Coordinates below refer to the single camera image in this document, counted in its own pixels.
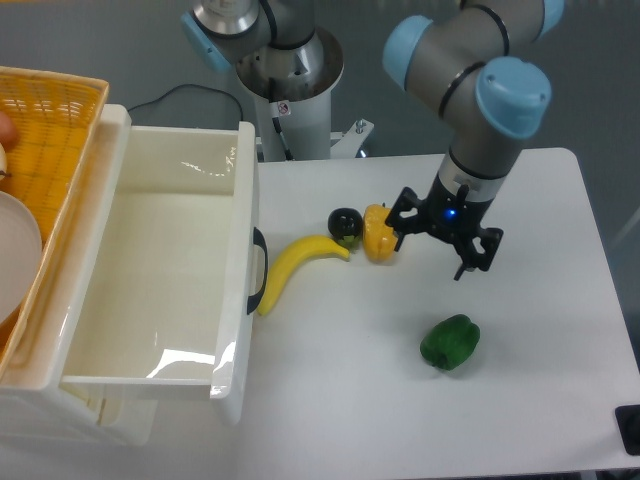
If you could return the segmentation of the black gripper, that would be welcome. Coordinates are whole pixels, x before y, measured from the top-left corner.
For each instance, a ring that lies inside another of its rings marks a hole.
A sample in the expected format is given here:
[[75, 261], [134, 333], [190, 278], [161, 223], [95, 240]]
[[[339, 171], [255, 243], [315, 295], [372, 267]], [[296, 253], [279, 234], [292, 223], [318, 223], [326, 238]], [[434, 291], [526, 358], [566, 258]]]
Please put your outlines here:
[[422, 201], [415, 191], [404, 187], [385, 219], [396, 238], [394, 251], [401, 249], [407, 235], [426, 232], [453, 244], [461, 259], [454, 275], [459, 280], [467, 271], [479, 269], [487, 272], [500, 246], [504, 231], [500, 228], [483, 228], [484, 219], [492, 200], [475, 202], [451, 193], [436, 177], [430, 191]]

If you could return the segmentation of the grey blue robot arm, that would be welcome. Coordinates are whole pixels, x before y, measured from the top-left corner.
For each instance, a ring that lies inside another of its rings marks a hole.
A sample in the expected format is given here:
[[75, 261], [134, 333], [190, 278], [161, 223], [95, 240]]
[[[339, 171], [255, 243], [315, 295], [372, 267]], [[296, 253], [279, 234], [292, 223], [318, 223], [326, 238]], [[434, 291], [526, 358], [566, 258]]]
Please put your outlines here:
[[[444, 23], [415, 15], [393, 29], [384, 70], [454, 131], [428, 195], [404, 189], [394, 203], [398, 239], [426, 233], [454, 247], [461, 272], [490, 268], [503, 233], [482, 219], [552, 97], [546, 75], [513, 51], [563, 11], [560, 1], [463, 1]], [[328, 157], [344, 60], [312, 2], [198, 1], [181, 24], [210, 69], [235, 71], [253, 95], [266, 160]]]

